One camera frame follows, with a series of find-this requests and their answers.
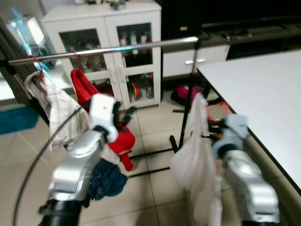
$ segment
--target tile floor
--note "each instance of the tile floor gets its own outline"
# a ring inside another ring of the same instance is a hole
[[[183,114],[172,113],[183,109],[164,95],[160,106],[137,109],[129,128],[136,136],[132,155],[171,148],[169,136],[178,141]],[[0,221],[9,226],[12,210],[30,163],[48,137],[48,127],[39,119],[36,128],[0,136]],[[66,155],[65,150],[46,153],[37,165],[26,189],[20,208],[19,225],[38,225],[37,210],[48,198],[47,188],[55,166]],[[173,152],[135,159],[135,169],[127,175],[154,170],[169,165]],[[222,202],[224,206],[222,225],[238,226],[239,216],[230,186],[223,181]],[[171,171],[128,180],[121,194],[91,202],[83,209],[81,226],[188,226],[188,204],[185,191],[178,185]]]

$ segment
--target desk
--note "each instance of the desk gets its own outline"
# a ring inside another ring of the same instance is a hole
[[[301,51],[199,66],[301,195]]]

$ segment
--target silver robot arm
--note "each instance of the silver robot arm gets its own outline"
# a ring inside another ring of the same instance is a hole
[[[58,165],[49,186],[50,198],[39,210],[40,226],[77,226],[82,206],[89,206],[88,189],[92,171],[108,142],[117,139],[116,113],[120,103],[113,97],[96,94],[91,99],[90,128],[69,143],[67,157]]]
[[[243,226],[279,225],[278,198],[261,170],[243,151],[247,136],[246,118],[230,114],[222,122],[222,138],[212,146],[222,159],[224,176],[234,190]]]

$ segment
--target chrome bar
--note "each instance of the chrome bar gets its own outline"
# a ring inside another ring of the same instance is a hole
[[[188,37],[182,39],[173,39],[166,41],[157,41],[150,42],[144,44],[138,44],[133,46],[122,46],[122,47],[112,47],[112,48],[99,48],[99,49],[89,49],[89,50],[81,50],[75,52],[78,56],[87,56],[87,55],[96,55],[96,54],[104,54],[111,52],[120,52],[120,51],[129,51],[133,49],[142,49],[142,48],[153,48],[153,47],[165,47],[172,45],[181,45],[185,43],[196,43],[198,41],[197,37]],[[61,58],[71,58],[74,56],[74,53],[58,53],[49,56],[40,56],[37,57],[38,60],[52,60],[52,59],[61,59]],[[33,58],[19,59],[19,60],[11,60],[9,61],[10,65],[21,65],[21,64],[29,64],[33,63],[35,60]]]

